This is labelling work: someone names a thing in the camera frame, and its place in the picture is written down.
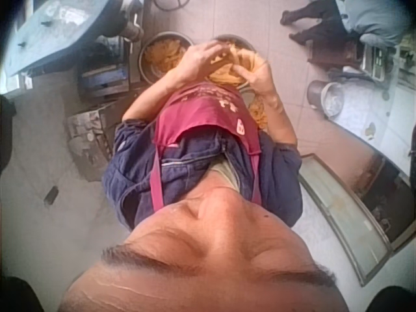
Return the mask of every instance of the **nose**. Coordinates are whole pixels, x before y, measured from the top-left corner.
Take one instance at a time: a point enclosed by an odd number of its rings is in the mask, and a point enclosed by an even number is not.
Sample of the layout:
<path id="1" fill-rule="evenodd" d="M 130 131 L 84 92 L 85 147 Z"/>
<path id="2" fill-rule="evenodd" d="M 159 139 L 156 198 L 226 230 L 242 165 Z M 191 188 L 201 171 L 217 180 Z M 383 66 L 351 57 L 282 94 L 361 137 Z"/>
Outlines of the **nose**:
<path id="1" fill-rule="evenodd" d="M 211 256 L 221 265 L 244 257 L 244 250 L 254 235 L 255 220 L 252 203 L 230 188 L 208 192 L 198 211 L 203 235 Z"/>

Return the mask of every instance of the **denim jacket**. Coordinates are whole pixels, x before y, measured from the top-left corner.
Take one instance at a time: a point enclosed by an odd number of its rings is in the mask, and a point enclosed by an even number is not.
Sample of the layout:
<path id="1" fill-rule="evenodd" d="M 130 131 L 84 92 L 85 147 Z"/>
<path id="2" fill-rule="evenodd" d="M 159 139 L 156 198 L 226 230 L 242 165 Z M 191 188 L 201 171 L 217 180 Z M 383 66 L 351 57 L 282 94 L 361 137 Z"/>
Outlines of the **denim jacket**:
<path id="1" fill-rule="evenodd" d="M 128 120 L 116 130 L 114 157 L 103 176 L 106 195 L 116 209 L 118 220 L 133 230 L 153 214 L 150 172 L 155 146 L 155 124 Z M 276 144 L 259 131 L 262 154 L 259 183 L 262 206 L 293 226 L 302 214 L 302 195 L 298 171 L 302 160 L 295 148 Z M 250 157 L 233 135 L 215 126 L 186 132 L 179 146 L 166 148 L 161 155 L 161 178 L 165 205 L 179 201 L 201 180 L 211 161 L 223 154 L 229 161 L 240 193 L 252 198 L 254 175 Z"/>

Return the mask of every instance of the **hand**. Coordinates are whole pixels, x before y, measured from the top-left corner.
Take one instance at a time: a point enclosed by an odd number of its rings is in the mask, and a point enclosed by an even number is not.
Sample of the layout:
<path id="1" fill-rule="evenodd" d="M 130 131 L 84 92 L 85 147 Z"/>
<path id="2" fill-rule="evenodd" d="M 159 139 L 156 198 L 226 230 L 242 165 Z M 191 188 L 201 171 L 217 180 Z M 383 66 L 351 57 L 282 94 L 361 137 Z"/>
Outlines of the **hand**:
<path id="1" fill-rule="evenodd" d="M 202 81 L 217 69 L 230 63 L 228 58 L 224 58 L 212 64 L 217 56 L 224 53 L 229 53 L 229 46 L 216 40 L 189 47 L 181 62 L 173 69 L 178 83 L 185 85 Z"/>
<path id="2" fill-rule="evenodd" d="M 232 70 L 246 79 L 253 90 L 265 98 L 276 97 L 276 87 L 274 86 L 272 69 L 270 64 L 260 57 L 258 53 L 241 49 L 237 53 L 241 64 L 252 63 L 252 70 L 234 64 Z"/>

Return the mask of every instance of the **red apron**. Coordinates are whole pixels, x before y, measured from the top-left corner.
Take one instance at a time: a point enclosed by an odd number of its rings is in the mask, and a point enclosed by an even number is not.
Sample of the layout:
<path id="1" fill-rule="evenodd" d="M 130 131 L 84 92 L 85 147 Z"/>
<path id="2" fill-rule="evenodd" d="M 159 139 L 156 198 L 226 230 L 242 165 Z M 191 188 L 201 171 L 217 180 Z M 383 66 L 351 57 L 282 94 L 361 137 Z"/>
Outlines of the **red apron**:
<path id="1" fill-rule="evenodd" d="M 201 125 L 221 127 L 239 138 L 252 163 L 252 202 L 261 205 L 258 174 L 261 149 L 257 124 L 236 90 L 211 83 L 198 83 L 176 92 L 156 120 L 153 139 L 156 154 L 150 173 L 153 210 L 164 207 L 159 156 L 163 155 L 166 147 L 177 144 L 185 131 Z"/>

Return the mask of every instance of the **dark trousers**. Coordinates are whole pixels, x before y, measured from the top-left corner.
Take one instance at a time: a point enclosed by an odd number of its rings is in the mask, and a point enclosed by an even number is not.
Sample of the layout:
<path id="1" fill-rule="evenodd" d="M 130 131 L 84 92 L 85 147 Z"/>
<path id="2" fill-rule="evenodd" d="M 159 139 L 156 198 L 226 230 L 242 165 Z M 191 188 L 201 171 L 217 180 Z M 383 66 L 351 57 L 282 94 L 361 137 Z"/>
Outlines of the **dark trousers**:
<path id="1" fill-rule="evenodd" d="M 304 8 L 287 14 L 288 23 L 302 18 L 320 18 L 322 21 L 318 25 L 295 34 L 292 39 L 299 43 L 304 44 L 308 40 L 321 42 L 345 40 L 348 37 L 335 0 L 313 1 Z"/>

